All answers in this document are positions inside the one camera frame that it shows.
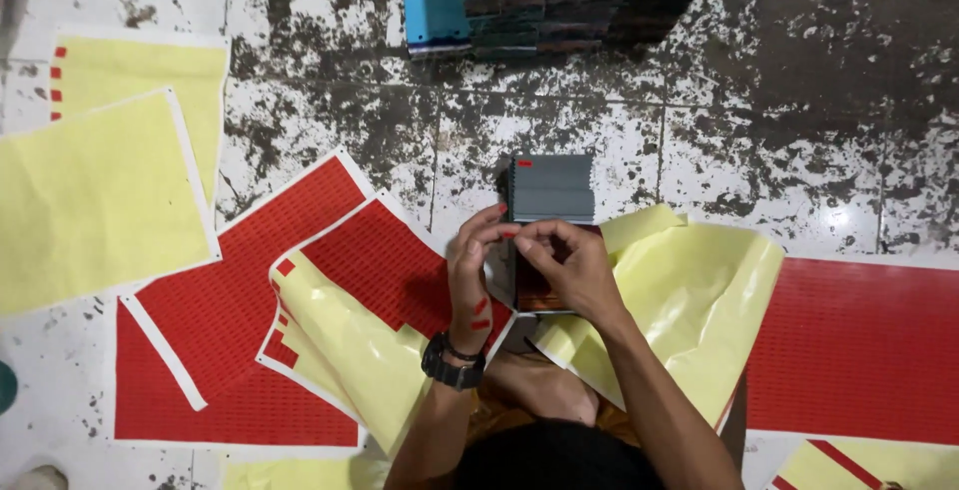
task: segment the green object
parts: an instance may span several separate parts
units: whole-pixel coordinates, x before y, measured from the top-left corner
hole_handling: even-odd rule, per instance
[[[16,375],[13,369],[0,362],[0,414],[13,406],[16,398]]]

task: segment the bracelet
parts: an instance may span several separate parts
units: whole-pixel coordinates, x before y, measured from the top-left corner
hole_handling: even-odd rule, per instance
[[[453,357],[466,362],[473,362],[480,358],[480,354],[468,356],[466,354],[462,354],[458,352],[455,348],[453,348],[453,345],[450,343],[449,331],[447,331],[446,333],[443,333],[442,337],[443,337],[443,349],[450,352],[450,355],[452,355]]]

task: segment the watch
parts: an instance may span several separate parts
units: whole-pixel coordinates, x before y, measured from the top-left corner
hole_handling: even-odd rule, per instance
[[[473,366],[453,366],[449,362],[443,361],[443,352],[449,352],[464,360],[475,360]],[[480,385],[483,369],[486,368],[486,357],[482,352],[475,356],[463,356],[457,353],[451,346],[446,333],[437,333],[430,339],[425,352],[423,352],[423,362],[420,367],[423,372],[444,386],[450,386],[456,391],[463,389],[472,389]]]

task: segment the hand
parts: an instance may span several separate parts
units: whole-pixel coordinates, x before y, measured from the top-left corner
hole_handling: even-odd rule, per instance
[[[543,274],[566,307],[594,326],[628,314],[606,258],[602,237],[564,220],[538,220],[523,226],[516,248]],[[563,263],[556,251],[568,254]]]
[[[453,323],[450,344],[463,355],[477,354],[493,328],[493,305],[486,292],[483,263],[492,245],[520,231],[519,224],[501,224],[506,204],[480,211],[463,223],[450,248],[448,262]]]

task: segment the stained tile floor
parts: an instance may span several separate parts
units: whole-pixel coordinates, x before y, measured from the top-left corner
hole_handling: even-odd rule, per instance
[[[57,22],[231,36],[221,222],[338,143],[440,235],[493,203],[502,158],[589,152],[600,219],[662,201],[793,255],[959,267],[959,0],[696,0],[645,52],[522,66],[411,64],[403,0],[6,8],[3,133],[47,120]],[[215,487],[210,452],[102,441],[100,307],[68,307],[0,327],[23,380],[0,484],[53,459],[72,488]],[[752,438],[748,488],[790,447]]]

